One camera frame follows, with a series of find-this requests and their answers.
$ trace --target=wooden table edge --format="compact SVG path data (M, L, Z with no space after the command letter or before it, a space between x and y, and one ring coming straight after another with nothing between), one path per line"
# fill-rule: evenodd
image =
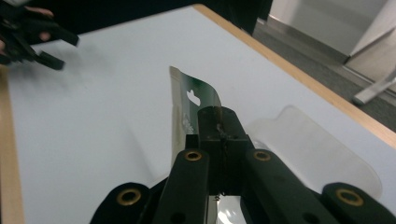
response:
M243 31L232 25L230 22L224 20L221 16L219 16L209 8L199 4L194 5L193 7L197 11L208 17L210 20L212 20L214 23L216 23L218 26L222 27L224 30L234 35L236 38L250 46L252 49L255 49L257 52L260 53L260 55L268 59L270 62L276 64L279 68L287 72L290 76L300 81L308 89L322 97L324 100L341 110L352 119L354 119L373 135L384 141L389 146L396 148L395 132L385 127L377 120L371 118L366 113L359 110L352 103L346 101L341 96L329 90L327 87L307 75L305 72L265 47L259 41L244 33Z
M3 224L24 223L20 170L14 134L7 68L0 65L0 206Z

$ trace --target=green packet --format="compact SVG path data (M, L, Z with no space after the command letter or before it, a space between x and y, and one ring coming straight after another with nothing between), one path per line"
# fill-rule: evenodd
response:
M184 149L186 134L198 133L197 113L200 109L214 106L221 123L221 102L216 90L195 77L190 77L175 67L170 67L172 84L172 148L173 160Z

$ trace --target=gray floor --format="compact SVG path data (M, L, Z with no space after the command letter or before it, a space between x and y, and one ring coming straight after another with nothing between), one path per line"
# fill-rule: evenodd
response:
M370 80L360 78L360 74L342 63L311 48L309 42L282 34L264 23L257 23L253 37L349 102L371 84ZM393 92L384 92L358 108L396 132L396 97Z
M346 67L372 81L390 74L396 66L396 30L376 41L346 63ZM396 92L396 85L389 89Z

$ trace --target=bolt hole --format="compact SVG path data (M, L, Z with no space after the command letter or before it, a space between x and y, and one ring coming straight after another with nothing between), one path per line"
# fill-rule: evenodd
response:
M125 189L117 196L117 202L120 205L129 206L137 203L141 197L142 194L138 189Z
M259 161L269 161L269 160L271 160L270 154L268 154L267 152L263 152L263 151L256 151L254 153L254 158L256 158Z
M124 195L122 195L122 199L124 201L131 201L136 197L136 194L134 192L127 192Z
M175 224L181 224L186 221L186 216L182 213L174 213L171 216L171 222Z
M308 222L308 223L312 223L312 224L318 224L320 223L320 220L317 216L315 216L314 214L311 213L304 213L303 214L303 219Z
M197 151L190 151L186 153L185 158L188 161L198 161L202 158L202 154Z
M364 204L363 198L351 189L338 189L335 192L337 198L352 206L362 206Z

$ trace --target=black mechanical part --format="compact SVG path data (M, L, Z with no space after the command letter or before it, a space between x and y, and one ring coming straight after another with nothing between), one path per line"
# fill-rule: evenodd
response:
M99 205L91 224L139 223L149 201L149 189L141 184L126 183L111 190Z
M321 202L342 223L396 223L396 217L363 190L345 183L323 188Z
M356 187L330 184L321 195L308 189L275 153L254 149L235 113L221 109L221 125L218 108L198 112L199 133L186 136L186 149L178 153L167 180L141 190L142 204L126 212L115 198L129 187L116 188L91 224L122 224L123 216L131 216L131 224L212 224L208 216L216 208L209 205L216 202L208 198L220 193L241 196L247 224L396 224L390 211Z
M11 60L3 54L0 54L0 64L9 64L11 63Z
M45 51L41 51L40 54L35 57L35 60L38 63L44 64L54 70L61 70L62 68L64 68L64 61L53 57Z
M248 151L245 174L271 223L338 223L273 152Z
M206 223L209 157L200 149L183 150L168 177L152 223Z
M219 129L218 109L208 106L198 112L199 147L210 156L210 195L240 195L243 185L242 160L253 149L236 114L222 107Z

